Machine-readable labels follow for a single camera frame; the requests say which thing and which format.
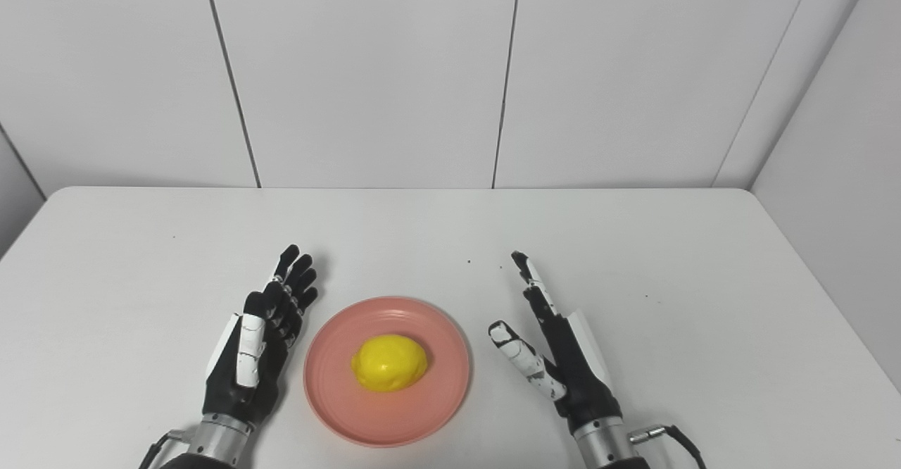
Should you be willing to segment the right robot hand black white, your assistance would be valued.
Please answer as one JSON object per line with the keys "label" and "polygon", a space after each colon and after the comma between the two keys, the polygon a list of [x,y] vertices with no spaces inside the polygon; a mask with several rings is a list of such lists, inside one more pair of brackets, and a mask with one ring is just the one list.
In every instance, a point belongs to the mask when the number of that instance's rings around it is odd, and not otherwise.
{"label": "right robot hand black white", "polygon": [[551,357],[540,354],[508,323],[498,320],[487,332],[495,347],[565,418],[570,433],[602,418],[621,418],[598,345],[577,312],[565,316],[553,300],[532,260],[521,251],[511,258],[527,286],[522,292],[538,321]]}

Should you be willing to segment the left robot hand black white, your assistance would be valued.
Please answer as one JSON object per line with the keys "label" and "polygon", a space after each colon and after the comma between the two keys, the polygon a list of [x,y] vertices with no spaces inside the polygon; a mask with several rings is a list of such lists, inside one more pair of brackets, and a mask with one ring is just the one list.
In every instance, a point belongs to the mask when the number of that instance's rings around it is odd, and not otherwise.
{"label": "left robot hand black white", "polygon": [[315,302],[313,258],[295,244],[279,257],[271,280],[250,292],[227,322],[206,373],[204,415],[228,415],[260,426],[279,402],[279,379]]}

